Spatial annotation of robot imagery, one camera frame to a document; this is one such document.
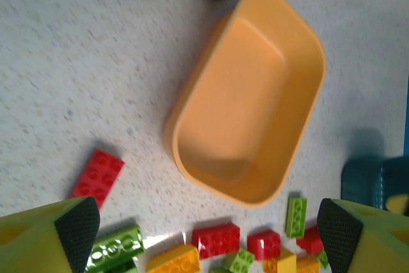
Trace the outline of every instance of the red lego brick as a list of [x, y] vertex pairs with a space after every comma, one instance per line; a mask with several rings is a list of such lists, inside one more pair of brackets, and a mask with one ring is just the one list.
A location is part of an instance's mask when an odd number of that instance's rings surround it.
[[324, 250], [318, 227], [313, 226], [304, 233], [304, 238], [297, 239], [297, 245], [306, 250], [308, 254], [315, 255]]
[[93, 196], [100, 209], [124, 164], [122, 160], [96, 150], [70, 198]]
[[192, 244], [197, 247], [201, 260], [235, 253], [240, 249], [240, 228], [228, 223], [194, 230]]
[[269, 260], [280, 256], [280, 235], [266, 230], [247, 237], [247, 250], [253, 253], [256, 260]]

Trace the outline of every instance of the white speckled surface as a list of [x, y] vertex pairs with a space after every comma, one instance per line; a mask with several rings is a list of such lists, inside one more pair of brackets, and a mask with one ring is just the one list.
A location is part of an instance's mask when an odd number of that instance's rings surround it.
[[244, 235], [266, 224], [283, 231], [289, 192], [308, 197], [313, 218], [322, 198], [339, 197], [351, 154], [402, 154], [407, 0], [288, 0], [328, 65], [285, 187], [267, 207], [245, 210], [184, 180], [164, 153], [162, 125], [234, 1], [0, 0], [0, 214], [65, 199], [94, 147], [112, 146], [127, 166], [102, 233], [135, 219], [151, 245], [226, 217]]

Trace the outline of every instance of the yellow lego brick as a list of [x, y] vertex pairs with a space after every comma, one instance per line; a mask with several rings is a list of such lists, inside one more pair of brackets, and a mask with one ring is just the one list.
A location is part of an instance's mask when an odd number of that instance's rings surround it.
[[315, 258], [297, 259], [297, 273], [320, 273], [320, 264]]
[[197, 273], [200, 272], [199, 254], [192, 245], [178, 246], [152, 258], [146, 266], [147, 273]]
[[297, 256], [281, 247], [280, 257], [265, 260], [263, 262], [263, 270], [266, 273], [296, 273]]

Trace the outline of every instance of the plastic container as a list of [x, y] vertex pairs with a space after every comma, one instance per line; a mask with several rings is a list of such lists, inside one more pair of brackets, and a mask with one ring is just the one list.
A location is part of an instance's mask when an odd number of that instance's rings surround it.
[[341, 199], [386, 210], [388, 200], [402, 194], [409, 194], [409, 157], [366, 156], [345, 164]]
[[241, 0], [167, 120], [167, 153], [194, 184], [266, 205], [287, 177], [324, 73], [320, 41], [285, 0]]

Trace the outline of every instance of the teal plastic bin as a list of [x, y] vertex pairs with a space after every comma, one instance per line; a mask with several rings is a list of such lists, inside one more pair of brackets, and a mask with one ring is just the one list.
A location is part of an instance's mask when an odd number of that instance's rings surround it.
[[400, 194], [409, 194], [409, 157], [367, 156], [345, 164], [341, 199], [386, 210], [387, 200]]

